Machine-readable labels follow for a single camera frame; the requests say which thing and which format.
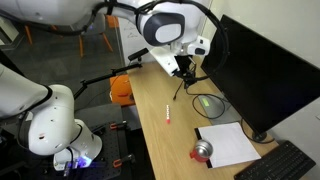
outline sheet of paper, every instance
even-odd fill
[[[238,122],[199,128],[202,139],[213,146],[212,168],[260,159]]]

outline marker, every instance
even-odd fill
[[[167,105],[167,119],[166,119],[167,124],[170,124],[170,110],[169,110],[169,105]]]

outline black monitor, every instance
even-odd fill
[[[221,22],[230,56],[210,78],[254,133],[265,133],[320,96],[319,68],[226,15]],[[207,74],[218,65],[222,49],[216,33],[201,65]]]

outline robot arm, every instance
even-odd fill
[[[228,54],[227,36],[218,19],[201,5],[204,0],[1,0],[0,15],[29,25],[33,23],[71,25],[87,14],[91,19],[83,29],[64,34],[83,33],[94,21],[97,13],[114,15],[130,20],[146,41],[155,46],[150,53],[170,75],[184,81],[198,81],[206,77],[183,76],[175,56],[207,55],[209,40],[198,36],[197,26],[204,14],[214,23],[224,42],[220,66]],[[170,50],[163,48],[170,45]],[[69,161],[65,149],[70,146],[74,159],[88,167],[101,149],[101,139],[94,136],[85,124],[75,120],[73,96],[65,86],[44,87],[35,84],[0,64],[0,119],[29,111],[43,99],[44,103],[31,109],[34,117],[29,131],[29,149],[36,154],[55,154],[56,170],[62,170]]]
[[[190,2],[203,3],[205,0]],[[179,71],[174,56],[207,55],[210,41],[198,36],[197,27],[203,12],[191,3],[178,0],[2,0],[0,12],[14,15],[14,19],[40,24],[72,25],[85,15],[109,14],[128,19],[145,38],[156,47],[150,51],[166,72],[173,76]],[[170,50],[163,46],[170,45]]]

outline black keyboard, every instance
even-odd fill
[[[316,163],[290,141],[279,145],[234,176],[236,180],[298,180]]]

